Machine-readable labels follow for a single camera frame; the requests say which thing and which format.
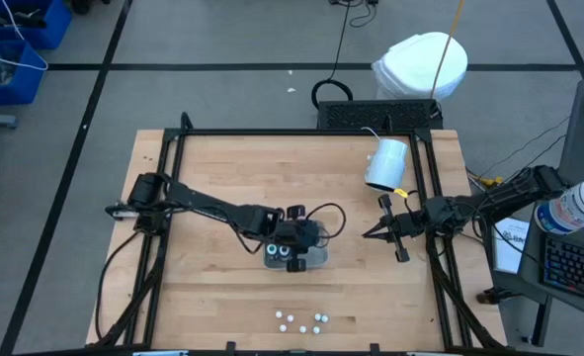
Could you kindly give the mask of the white cylinder with black opening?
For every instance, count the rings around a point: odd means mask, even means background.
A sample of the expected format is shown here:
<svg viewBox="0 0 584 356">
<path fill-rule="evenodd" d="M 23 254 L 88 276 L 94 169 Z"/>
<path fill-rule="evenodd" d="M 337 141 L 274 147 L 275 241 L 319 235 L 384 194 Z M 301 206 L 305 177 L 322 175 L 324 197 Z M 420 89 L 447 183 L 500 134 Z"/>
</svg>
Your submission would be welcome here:
<svg viewBox="0 0 584 356">
<path fill-rule="evenodd" d="M 406 168 L 408 146 L 396 139 L 381 138 L 374 154 L 368 157 L 365 172 L 367 186 L 386 192 L 394 192 L 401 187 Z"/>
</svg>

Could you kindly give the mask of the black vented computer case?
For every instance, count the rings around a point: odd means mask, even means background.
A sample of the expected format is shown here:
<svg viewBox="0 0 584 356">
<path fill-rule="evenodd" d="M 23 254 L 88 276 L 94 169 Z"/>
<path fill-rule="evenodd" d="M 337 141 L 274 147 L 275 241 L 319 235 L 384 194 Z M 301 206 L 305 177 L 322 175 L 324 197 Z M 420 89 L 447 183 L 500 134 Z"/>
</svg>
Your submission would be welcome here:
<svg viewBox="0 0 584 356">
<path fill-rule="evenodd" d="M 443 129 L 443 114 L 434 100 L 324 101 L 319 104 L 317 127 L 323 130 L 398 132 Z"/>
</svg>

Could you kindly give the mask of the white printed paper sheet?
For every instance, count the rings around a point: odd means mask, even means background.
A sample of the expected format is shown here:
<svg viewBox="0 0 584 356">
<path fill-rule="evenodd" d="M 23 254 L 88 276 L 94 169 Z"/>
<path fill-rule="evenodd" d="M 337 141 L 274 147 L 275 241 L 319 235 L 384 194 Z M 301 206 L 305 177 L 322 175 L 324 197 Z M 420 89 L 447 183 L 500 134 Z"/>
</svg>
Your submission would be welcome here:
<svg viewBox="0 0 584 356">
<path fill-rule="evenodd" d="M 493 228 L 493 269 L 498 272 L 517 274 L 522 259 L 530 224 L 506 218 Z"/>
</svg>

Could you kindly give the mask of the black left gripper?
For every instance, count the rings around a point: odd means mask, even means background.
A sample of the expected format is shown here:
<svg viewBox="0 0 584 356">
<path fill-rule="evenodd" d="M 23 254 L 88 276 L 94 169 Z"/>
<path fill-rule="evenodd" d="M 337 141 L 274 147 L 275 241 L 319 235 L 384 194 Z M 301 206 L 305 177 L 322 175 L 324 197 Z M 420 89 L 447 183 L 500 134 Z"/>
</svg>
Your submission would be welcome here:
<svg viewBox="0 0 584 356">
<path fill-rule="evenodd" d="M 304 272 L 306 262 L 300 255 L 306 253 L 306 248 L 321 247 L 322 224 L 316 221 L 304 221 L 305 206 L 296 205 L 287 208 L 287 219 L 280 221 L 275 232 L 274 242 L 278 246 L 287 246 L 291 250 L 291 256 L 283 259 L 286 262 L 286 270 L 289 273 Z"/>
</svg>

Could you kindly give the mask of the blue plastic storage bin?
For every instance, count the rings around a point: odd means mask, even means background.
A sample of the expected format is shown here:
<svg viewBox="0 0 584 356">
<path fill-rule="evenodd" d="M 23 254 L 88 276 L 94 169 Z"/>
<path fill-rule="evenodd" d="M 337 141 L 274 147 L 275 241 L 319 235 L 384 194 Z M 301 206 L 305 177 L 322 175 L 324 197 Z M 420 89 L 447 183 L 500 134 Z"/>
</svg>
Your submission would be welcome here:
<svg viewBox="0 0 584 356">
<path fill-rule="evenodd" d="M 0 41 L 23 40 L 35 49 L 57 48 L 71 18 L 62 0 L 0 0 Z"/>
<path fill-rule="evenodd" d="M 32 103 L 47 69 L 28 43 L 0 42 L 0 106 Z"/>
</svg>

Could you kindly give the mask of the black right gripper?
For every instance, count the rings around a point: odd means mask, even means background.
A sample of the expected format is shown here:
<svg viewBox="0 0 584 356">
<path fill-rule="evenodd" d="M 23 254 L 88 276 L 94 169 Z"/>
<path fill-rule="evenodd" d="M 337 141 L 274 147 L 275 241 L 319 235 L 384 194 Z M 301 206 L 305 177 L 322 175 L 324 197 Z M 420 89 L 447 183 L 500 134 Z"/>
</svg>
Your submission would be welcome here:
<svg viewBox="0 0 584 356">
<path fill-rule="evenodd" d="M 384 240 L 395 245 L 395 257 L 398 262 L 404 263 L 410 260 L 408 251 L 403 245 L 403 236 L 414 237 L 421 234 L 428 220 L 424 210 L 394 215 L 391 210 L 392 203 L 387 194 L 378 198 L 379 206 L 383 211 L 380 221 L 371 229 L 364 232 L 362 237 Z"/>
</svg>

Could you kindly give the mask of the black backlit keyboard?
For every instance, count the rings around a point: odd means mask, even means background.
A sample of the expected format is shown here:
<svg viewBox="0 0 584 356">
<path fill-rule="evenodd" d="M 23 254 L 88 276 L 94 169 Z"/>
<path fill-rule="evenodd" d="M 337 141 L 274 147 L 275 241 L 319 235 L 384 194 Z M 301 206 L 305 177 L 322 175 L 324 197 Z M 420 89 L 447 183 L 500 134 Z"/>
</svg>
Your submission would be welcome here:
<svg viewBox="0 0 584 356">
<path fill-rule="evenodd" d="M 541 284 L 584 298 L 584 246 L 546 235 Z"/>
</svg>

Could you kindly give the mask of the dark grey desk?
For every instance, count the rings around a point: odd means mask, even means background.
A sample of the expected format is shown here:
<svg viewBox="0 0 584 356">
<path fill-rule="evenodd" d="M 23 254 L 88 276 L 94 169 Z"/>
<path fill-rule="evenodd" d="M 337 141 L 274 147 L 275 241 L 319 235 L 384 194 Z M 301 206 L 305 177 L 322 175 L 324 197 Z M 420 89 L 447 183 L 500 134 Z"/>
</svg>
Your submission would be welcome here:
<svg viewBox="0 0 584 356">
<path fill-rule="evenodd" d="M 538 204 L 547 202 L 549 200 L 537 201 L 531 205 L 533 205 L 536 209 Z M 535 218 L 532 217 L 525 246 L 524 249 L 521 250 L 522 259 L 517 273 L 519 280 L 512 283 L 512 285 L 510 285 L 508 288 L 517 293 L 524 294 L 529 297 L 535 296 L 538 298 L 538 302 L 540 304 L 540 319 L 537 321 L 537 328 L 542 327 L 548 317 L 548 304 L 550 303 L 551 299 L 558 299 L 584 312 L 584 298 L 541 284 L 541 273 L 543 269 L 541 260 L 542 244 L 543 238 L 546 235 L 561 239 L 566 242 L 578 243 L 584 246 L 584 228 L 566 235 L 548 233 L 542 231 L 536 224 Z"/>
</svg>

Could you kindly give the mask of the clear plastic tray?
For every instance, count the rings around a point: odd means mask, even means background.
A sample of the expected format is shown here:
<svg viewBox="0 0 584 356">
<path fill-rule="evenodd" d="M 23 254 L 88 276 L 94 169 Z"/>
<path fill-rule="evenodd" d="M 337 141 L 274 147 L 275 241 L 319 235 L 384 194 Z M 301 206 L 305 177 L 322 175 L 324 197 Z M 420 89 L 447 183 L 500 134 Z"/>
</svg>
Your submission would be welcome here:
<svg viewBox="0 0 584 356">
<path fill-rule="evenodd" d="M 321 247 L 320 248 L 316 248 L 316 247 L 306 248 L 306 253 L 303 255 L 300 255 L 300 258 L 303 258 L 306 262 L 306 270 L 305 271 L 310 270 L 310 269 L 322 268 L 327 263 L 327 261 L 329 259 L 329 253 L 328 253 L 328 249 L 327 249 L 327 244 L 329 241 L 328 232 L 327 232 L 326 228 L 324 227 L 323 223 L 322 222 L 320 222 L 320 223 L 322 224 L 322 233 L 316 234 L 316 235 L 320 235 L 322 237 Z M 263 251 L 263 263 L 264 263 L 265 267 L 267 269 L 270 269 L 270 270 L 288 272 L 286 270 L 286 262 L 280 257 L 279 254 L 277 254 L 276 257 L 268 256 L 266 254 L 266 247 L 268 244 L 275 244 L 275 242 L 273 240 L 265 245 L 265 249 Z"/>
</svg>

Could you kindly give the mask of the white wipes canister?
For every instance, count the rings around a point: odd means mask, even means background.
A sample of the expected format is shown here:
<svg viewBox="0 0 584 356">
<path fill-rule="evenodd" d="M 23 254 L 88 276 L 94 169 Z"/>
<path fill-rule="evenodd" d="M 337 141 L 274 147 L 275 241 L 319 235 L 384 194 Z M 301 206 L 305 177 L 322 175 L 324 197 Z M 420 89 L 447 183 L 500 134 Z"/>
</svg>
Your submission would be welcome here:
<svg viewBox="0 0 584 356">
<path fill-rule="evenodd" d="M 584 228 L 584 181 L 537 205 L 534 218 L 545 232 L 566 235 Z"/>
</svg>

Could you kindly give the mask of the white lined trash bin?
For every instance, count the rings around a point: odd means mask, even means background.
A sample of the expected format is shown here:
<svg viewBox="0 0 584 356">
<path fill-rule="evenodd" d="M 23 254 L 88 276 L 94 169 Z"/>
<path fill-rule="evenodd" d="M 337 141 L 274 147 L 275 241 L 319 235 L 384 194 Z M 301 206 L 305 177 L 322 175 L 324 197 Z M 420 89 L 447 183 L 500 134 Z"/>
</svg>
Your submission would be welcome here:
<svg viewBox="0 0 584 356">
<path fill-rule="evenodd" d="M 449 97 L 462 82 L 468 65 L 464 48 L 451 39 L 441 60 L 448 35 L 431 32 L 413 35 L 393 45 L 372 64 L 376 97 L 380 100 Z"/>
</svg>

